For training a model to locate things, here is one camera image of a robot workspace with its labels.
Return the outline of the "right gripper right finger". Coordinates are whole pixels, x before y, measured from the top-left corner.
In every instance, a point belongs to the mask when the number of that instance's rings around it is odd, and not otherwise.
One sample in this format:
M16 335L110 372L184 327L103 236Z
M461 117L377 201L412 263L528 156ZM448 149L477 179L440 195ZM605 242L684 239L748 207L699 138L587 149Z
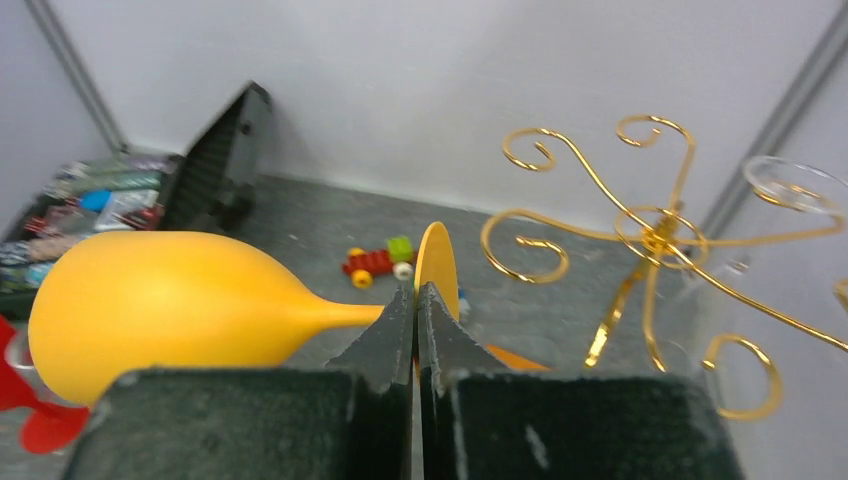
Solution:
M428 479L740 479L707 391L678 376L516 372L438 288L417 296Z

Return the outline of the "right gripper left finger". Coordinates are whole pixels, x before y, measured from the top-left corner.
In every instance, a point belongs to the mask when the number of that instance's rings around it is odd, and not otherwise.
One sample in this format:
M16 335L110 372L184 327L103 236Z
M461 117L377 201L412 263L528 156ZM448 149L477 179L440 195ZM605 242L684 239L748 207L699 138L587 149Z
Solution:
M320 369L147 369L96 405L67 479L407 479L415 296Z

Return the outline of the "yellow plastic wine glass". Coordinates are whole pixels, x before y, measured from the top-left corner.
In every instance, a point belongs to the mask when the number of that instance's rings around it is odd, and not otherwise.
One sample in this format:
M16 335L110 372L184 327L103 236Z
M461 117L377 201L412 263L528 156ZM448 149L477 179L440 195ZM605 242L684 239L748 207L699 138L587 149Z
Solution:
M111 231L80 241L49 270L28 347L54 394L90 406L131 371L276 367L314 336L368 327L382 312L326 300L228 236Z

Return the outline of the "red plastic wine glass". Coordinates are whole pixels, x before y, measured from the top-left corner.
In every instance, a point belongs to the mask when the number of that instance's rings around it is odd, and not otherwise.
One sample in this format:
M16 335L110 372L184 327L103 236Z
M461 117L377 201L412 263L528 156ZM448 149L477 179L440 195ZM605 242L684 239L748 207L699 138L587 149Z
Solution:
M69 445L82 432L89 418L87 408L70 407L45 399L8 360L7 351L20 331L1 317L1 411L25 408L30 415L20 429L21 446L34 454L47 454Z

